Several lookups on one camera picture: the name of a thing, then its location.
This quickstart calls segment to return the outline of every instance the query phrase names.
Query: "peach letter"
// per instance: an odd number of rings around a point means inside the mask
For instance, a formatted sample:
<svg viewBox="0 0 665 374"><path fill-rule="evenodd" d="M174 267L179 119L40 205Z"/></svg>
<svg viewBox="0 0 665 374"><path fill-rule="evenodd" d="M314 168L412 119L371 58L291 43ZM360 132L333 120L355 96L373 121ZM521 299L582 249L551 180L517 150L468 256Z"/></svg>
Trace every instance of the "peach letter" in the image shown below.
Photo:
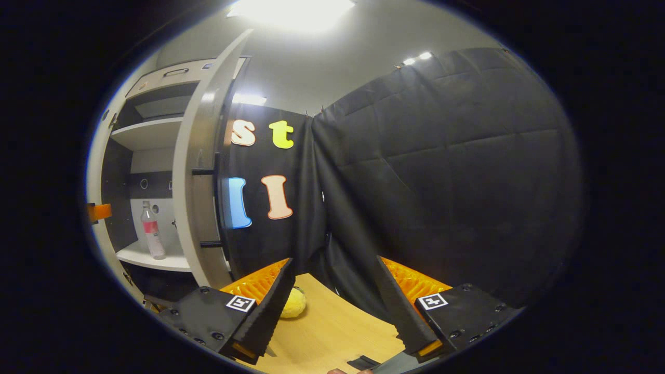
<svg viewBox="0 0 665 374"><path fill-rule="evenodd" d="M256 141L252 131L256 130L252 122L246 120L234 120L231 142L241 146L251 146Z"/></svg>
<svg viewBox="0 0 665 374"><path fill-rule="evenodd" d="M273 129L273 143L279 148L288 149L293 146L293 140L287 140L287 132L293 132L293 127L287 121L281 120L268 125Z"/></svg>
<svg viewBox="0 0 665 374"><path fill-rule="evenodd" d="M261 178L261 183L268 188L268 201L270 202L268 218L271 220L280 220L293 214L293 210L287 206L287 197L284 195L284 182L286 181L287 179L283 175L268 175Z"/></svg>

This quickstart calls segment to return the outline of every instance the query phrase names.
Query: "black fabric backdrop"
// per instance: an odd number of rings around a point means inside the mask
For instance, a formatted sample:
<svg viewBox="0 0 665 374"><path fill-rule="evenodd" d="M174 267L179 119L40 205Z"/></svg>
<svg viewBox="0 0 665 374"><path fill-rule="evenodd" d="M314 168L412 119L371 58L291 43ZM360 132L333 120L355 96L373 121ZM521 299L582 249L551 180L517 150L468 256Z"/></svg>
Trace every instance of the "black fabric backdrop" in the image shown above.
<svg viewBox="0 0 665 374"><path fill-rule="evenodd" d="M582 174L571 126L547 85L505 50L417 61L314 119L258 106L236 118L257 128L253 146L231 151L253 220L233 231L240 276L293 256L298 274L389 320L377 254L521 307L575 246ZM295 129L289 150L267 128L281 119ZM290 218L267 217L260 179L270 174L287 178Z"/></svg>
<svg viewBox="0 0 665 374"><path fill-rule="evenodd" d="M230 177L245 179L243 201L252 224L230 230L229 248L233 274L239 278L287 257L293 257L296 274L307 272L307 260L325 244L325 213L321 187L314 165L311 118L285 110L250 104L233 104L234 119L252 122L256 141L251 146L231 144ZM268 125L287 121L293 132L289 149L273 144ZM268 191L261 178L283 175L284 194L293 215L281 220L268 218Z"/></svg>

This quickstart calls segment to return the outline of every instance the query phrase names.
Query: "wooden table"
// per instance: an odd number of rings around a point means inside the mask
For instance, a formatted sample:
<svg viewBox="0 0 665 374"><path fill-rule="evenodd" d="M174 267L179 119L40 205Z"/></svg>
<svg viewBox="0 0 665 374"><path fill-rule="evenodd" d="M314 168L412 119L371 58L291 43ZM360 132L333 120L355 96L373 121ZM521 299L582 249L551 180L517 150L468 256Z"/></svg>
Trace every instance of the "wooden table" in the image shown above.
<svg viewBox="0 0 665 374"><path fill-rule="evenodd" d="M332 369L356 374L358 369L347 361L365 355L384 362L404 350L393 325L351 305L310 274L297 276L295 285L307 297L304 312L280 319L266 354L256 365L243 364L270 374L326 374Z"/></svg>

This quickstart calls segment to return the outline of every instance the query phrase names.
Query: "water bottle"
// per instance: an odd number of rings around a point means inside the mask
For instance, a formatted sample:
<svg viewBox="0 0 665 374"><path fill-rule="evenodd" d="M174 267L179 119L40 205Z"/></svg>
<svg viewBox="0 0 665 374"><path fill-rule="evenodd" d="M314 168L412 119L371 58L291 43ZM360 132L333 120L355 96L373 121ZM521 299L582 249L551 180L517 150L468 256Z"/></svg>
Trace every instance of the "water bottle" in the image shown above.
<svg viewBox="0 0 665 374"><path fill-rule="evenodd" d="M157 218L150 211L150 201L143 201L143 214L141 214L141 222L143 222L143 230L148 239L148 250L150 255L155 260L163 260L166 258L164 246L160 239L160 230L157 227Z"/></svg>

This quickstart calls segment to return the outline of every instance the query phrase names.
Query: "red bottle label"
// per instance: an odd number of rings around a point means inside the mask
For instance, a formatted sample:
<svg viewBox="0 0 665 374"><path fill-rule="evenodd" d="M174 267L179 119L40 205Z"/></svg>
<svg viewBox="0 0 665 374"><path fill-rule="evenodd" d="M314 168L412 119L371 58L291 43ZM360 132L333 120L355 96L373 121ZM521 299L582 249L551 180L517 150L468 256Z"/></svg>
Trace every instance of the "red bottle label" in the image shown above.
<svg viewBox="0 0 665 374"><path fill-rule="evenodd" d="M146 232L146 234L153 234L157 232L157 221L143 222L143 230Z"/></svg>

